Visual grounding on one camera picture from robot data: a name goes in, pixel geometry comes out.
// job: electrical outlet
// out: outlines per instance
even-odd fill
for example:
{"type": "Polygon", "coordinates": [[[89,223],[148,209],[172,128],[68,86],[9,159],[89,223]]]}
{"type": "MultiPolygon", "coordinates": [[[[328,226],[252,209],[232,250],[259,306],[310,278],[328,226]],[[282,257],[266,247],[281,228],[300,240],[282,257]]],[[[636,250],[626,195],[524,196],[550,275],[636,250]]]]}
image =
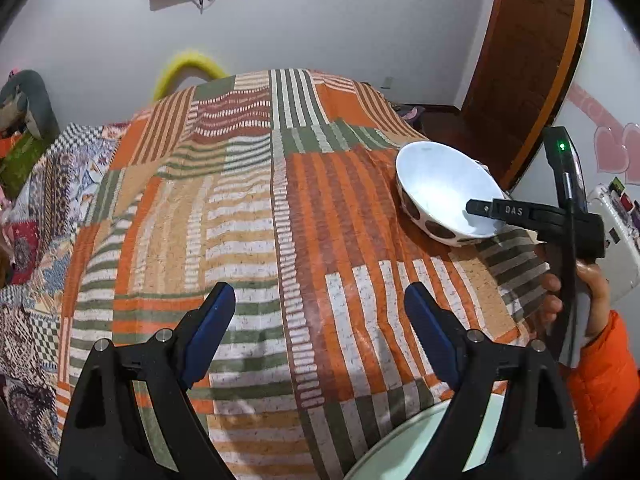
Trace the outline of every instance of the electrical outlet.
{"type": "Polygon", "coordinates": [[[382,83],[382,86],[380,88],[382,88],[383,90],[391,90],[391,85],[393,84],[394,79],[391,76],[387,76],[385,77],[385,81],[382,83]]]}

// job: white round object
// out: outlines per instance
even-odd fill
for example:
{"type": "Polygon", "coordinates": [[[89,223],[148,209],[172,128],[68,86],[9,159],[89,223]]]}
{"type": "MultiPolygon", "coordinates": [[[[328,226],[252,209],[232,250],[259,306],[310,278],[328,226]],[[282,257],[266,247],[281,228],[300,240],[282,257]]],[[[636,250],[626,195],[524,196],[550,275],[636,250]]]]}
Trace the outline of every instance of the white round object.
{"type": "Polygon", "coordinates": [[[478,162],[439,142],[405,145],[396,158],[402,207],[430,237],[452,246],[495,236],[504,222],[471,215],[471,199],[503,198],[494,178],[478,162]]]}
{"type": "MultiPolygon", "coordinates": [[[[503,396],[491,394],[464,471],[486,461],[500,422],[503,403],[503,396]]],[[[440,402],[395,428],[356,462],[344,480],[407,478],[436,433],[449,404],[450,400],[440,402]]]]}

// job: metal screw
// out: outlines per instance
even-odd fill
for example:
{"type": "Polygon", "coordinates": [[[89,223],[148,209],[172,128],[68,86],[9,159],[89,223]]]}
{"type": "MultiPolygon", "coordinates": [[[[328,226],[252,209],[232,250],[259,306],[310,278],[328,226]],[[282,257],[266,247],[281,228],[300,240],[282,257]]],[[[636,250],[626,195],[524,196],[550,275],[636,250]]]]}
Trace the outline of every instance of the metal screw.
{"type": "Polygon", "coordinates": [[[546,345],[540,339],[534,339],[531,342],[531,348],[533,348],[536,352],[544,352],[546,349],[546,345]]]}
{"type": "Polygon", "coordinates": [[[475,328],[466,332],[466,338],[474,343],[479,343],[484,339],[484,334],[475,328]]]}
{"type": "Polygon", "coordinates": [[[161,328],[156,332],[156,339],[158,339],[158,341],[161,343],[169,341],[169,339],[171,339],[173,336],[174,331],[170,328],[161,328]]]}
{"type": "Polygon", "coordinates": [[[94,343],[94,348],[98,352],[104,352],[107,349],[107,346],[109,346],[109,340],[106,338],[98,339],[98,341],[94,343]]]}

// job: black clamp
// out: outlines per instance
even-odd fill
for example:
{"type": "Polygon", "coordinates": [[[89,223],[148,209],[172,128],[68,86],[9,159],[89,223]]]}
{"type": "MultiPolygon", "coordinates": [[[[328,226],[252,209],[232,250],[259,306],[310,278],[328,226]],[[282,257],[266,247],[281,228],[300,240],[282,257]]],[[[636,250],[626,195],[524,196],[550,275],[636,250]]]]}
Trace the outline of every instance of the black clamp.
{"type": "Polygon", "coordinates": [[[451,404],[408,479],[576,478],[580,442],[569,394],[545,344],[492,342],[465,330],[425,286],[412,283],[404,309],[436,376],[455,390],[451,404]],[[484,464],[463,472],[478,436],[494,381],[508,386],[484,464]]]}
{"type": "Polygon", "coordinates": [[[162,328],[146,343],[117,348],[108,339],[96,341],[66,415],[58,477],[232,480],[186,391],[207,373],[235,309],[233,288],[221,282],[175,330],[162,328]],[[178,472],[156,463],[132,381],[145,381],[178,472]]]}
{"type": "MultiPolygon", "coordinates": [[[[565,209],[559,207],[517,200],[469,200],[466,212],[536,231],[541,242],[556,246],[564,244],[567,214],[565,209]]],[[[577,257],[587,261],[603,258],[604,224],[600,215],[576,210],[574,222],[577,257]]]]}

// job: wooden door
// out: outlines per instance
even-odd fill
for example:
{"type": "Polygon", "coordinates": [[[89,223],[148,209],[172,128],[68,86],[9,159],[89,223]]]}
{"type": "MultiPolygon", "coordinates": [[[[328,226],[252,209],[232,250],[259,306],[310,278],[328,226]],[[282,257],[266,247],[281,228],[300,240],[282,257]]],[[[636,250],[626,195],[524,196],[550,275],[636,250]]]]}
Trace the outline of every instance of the wooden door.
{"type": "Polygon", "coordinates": [[[494,177],[505,188],[529,158],[572,75],[584,2],[494,1],[462,115],[474,135],[504,158],[494,177]]]}

